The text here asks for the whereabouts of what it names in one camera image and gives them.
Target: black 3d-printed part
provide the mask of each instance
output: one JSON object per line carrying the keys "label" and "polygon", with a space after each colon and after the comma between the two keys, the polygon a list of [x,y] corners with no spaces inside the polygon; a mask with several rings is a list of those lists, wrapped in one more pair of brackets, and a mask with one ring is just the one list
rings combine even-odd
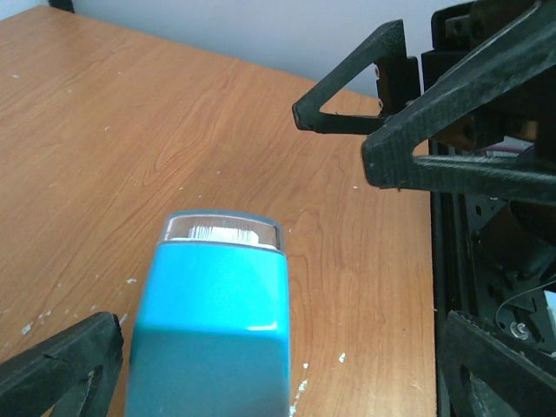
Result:
{"label": "black 3d-printed part", "polygon": [[468,313],[451,312],[444,329],[439,362],[456,415],[553,415],[553,358]]}
{"label": "black 3d-printed part", "polygon": [[0,415],[103,417],[122,368],[117,317],[97,313],[0,364]]}
{"label": "black 3d-printed part", "polygon": [[[381,77],[377,88],[383,102],[379,116],[346,116],[321,112],[324,103],[341,88],[376,63]],[[385,23],[293,106],[298,129],[317,133],[368,135],[390,114],[401,110],[420,94],[417,60],[407,57],[403,22]]]}
{"label": "black 3d-printed part", "polygon": [[555,65],[555,19],[555,1],[537,2],[392,116],[363,144],[368,181],[381,188],[491,195],[556,205],[552,165],[515,158],[413,156],[419,143]]}

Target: blue container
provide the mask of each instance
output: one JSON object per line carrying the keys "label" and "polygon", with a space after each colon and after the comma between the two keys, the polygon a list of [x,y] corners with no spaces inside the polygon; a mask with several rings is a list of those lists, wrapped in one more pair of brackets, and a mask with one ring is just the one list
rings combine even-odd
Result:
{"label": "blue container", "polygon": [[280,226],[232,212],[172,215],[136,318],[127,417],[285,417],[289,378]]}

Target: white paint speck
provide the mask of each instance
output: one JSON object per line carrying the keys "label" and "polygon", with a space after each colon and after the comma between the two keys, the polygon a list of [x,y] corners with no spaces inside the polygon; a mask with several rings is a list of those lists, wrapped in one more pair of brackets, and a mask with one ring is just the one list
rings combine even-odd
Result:
{"label": "white paint speck", "polygon": [[25,336],[28,332],[31,331],[31,326],[33,326],[33,322],[29,323],[27,326],[21,329],[21,334]]}
{"label": "white paint speck", "polygon": [[307,383],[308,383],[307,380],[303,380],[301,382],[301,384],[299,384],[299,388],[297,388],[297,391],[300,391],[300,392],[305,391],[307,389]]}
{"label": "white paint speck", "polygon": [[297,394],[295,395],[294,404],[289,406],[289,416],[293,417],[295,413],[297,413],[297,404],[299,403],[299,399],[301,398],[301,394],[307,389],[307,380],[303,380],[299,387],[297,388]]}

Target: table surface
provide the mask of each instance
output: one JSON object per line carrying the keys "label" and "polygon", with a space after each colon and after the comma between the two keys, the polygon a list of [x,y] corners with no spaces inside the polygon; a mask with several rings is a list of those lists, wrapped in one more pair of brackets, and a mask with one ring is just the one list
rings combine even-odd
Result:
{"label": "table surface", "polygon": [[434,415],[428,193],[370,187],[361,136],[297,131],[312,84],[48,7],[1,22],[0,361],[100,310],[127,358],[163,219],[233,209],[285,228],[296,416]]}

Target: wire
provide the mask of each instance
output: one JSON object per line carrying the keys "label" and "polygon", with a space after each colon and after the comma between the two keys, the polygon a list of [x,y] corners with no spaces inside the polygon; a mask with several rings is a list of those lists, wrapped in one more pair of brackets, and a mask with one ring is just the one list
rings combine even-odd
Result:
{"label": "wire", "polygon": [[500,325],[500,322],[498,321],[498,315],[500,314],[500,310],[501,310],[508,302],[510,302],[510,301],[512,301],[512,300],[514,300],[514,299],[516,299],[516,298],[518,298],[518,297],[521,297],[522,295],[525,295],[525,294],[528,294],[528,293],[532,293],[533,291],[536,291],[536,290],[538,290],[538,289],[542,289],[542,288],[544,288],[544,287],[548,287],[549,285],[552,285],[552,284],[556,283],[556,275],[551,276],[551,278],[553,278],[551,281],[545,282],[544,284],[538,285],[537,287],[533,287],[533,288],[526,289],[525,291],[523,291],[523,292],[521,292],[521,293],[519,293],[519,294],[516,294],[516,295],[511,296],[510,298],[508,298],[507,300],[505,300],[502,304],[500,304],[500,305],[498,306],[498,309],[496,310],[496,314],[494,315],[494,321],[496,322],[496,325],[498,326],[498,328],[499,328],[500,330],[502,330],[502,331],[504,330],[504,329],[502,328],[502,326]]}

